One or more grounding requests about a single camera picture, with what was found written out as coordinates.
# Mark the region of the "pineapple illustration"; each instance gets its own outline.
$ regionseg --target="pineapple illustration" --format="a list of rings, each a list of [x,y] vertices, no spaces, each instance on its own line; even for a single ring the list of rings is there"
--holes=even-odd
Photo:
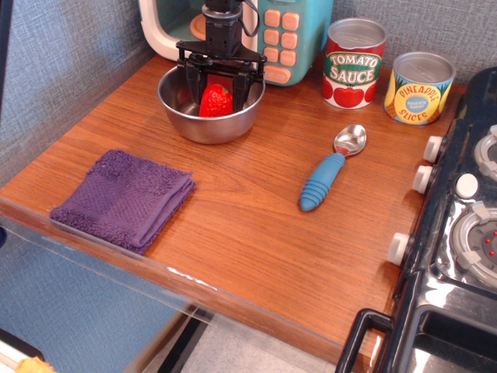
[[[451,85],[452,82],[448,82],[447,84],[444,84],[440,87],[440,97],[441,97],[440,103],[436,108],[435,112],[431,115],[430,118],[428,118],[428,123],[432,123],[440,116],[440,113],[442,112],[443,107],[445,106],[445,102],[447,101],[447,96],[449,95],[449,90]]]
[[[388,87],[387,96],[385,97],[385,110],[392,118],[396,118],[395,95],[403,85],[407,84],[407,82],[403,81],[401,77],[396,75],[394,72],[392,72],[392,75],[394,78],[390,79],[390,86]]]

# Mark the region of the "blue handle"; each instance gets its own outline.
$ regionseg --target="blue handle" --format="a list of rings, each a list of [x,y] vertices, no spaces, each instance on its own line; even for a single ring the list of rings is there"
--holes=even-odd
[[[302,190],[301,209],[303,211],[312,210],[325,199],[344,164],[345,157],[340,153],[333,153],[321,162]]]

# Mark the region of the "metal bowl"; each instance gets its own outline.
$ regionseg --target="metal bowl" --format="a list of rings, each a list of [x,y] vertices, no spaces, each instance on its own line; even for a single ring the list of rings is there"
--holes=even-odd
[[[243,109],[224,117],[199,117],[200,105],[192,101],[183,70],[168,71],[158,85],[158,96],[178,133],[201,144],[223,144],[246,133],[254,124],[265,82],[254,83]]]

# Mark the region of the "black toy stove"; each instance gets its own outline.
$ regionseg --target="black toy stove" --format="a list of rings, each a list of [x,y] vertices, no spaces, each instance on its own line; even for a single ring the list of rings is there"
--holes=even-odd
[[[394,314],[358,314],[337,372],[352,370],[368,329],[385,335],[374,371],[497,372],[497,68],[473,77],[425,159],[415,231],[389,253],[401,267]]]

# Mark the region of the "wooden countertop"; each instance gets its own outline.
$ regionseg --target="wooden countertop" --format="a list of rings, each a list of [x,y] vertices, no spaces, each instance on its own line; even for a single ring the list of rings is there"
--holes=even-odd
[[[465,87],[452,87],[437,122],[412,127],[384,112],[389,71],[371,105],[327,104],[319,58],[303,82],[267,86],[250,132],[212,146],[181,138],[169,123],[157,86],[174,65],[153,58],[0,190],[0,212],[335,363],[360,309],[392,312],[399,269],[386,261],[390,241],[414,228],[423,202],[411,189],[415,171],[427,164],[429,136],[447,132]],[[347,159],[319,208],[301,211],[306,179],[354,123],[367,130],[365,149]],[[26,218],[47,217],[112,148],[191,171],[198,184],[149,260],[76,244]]]

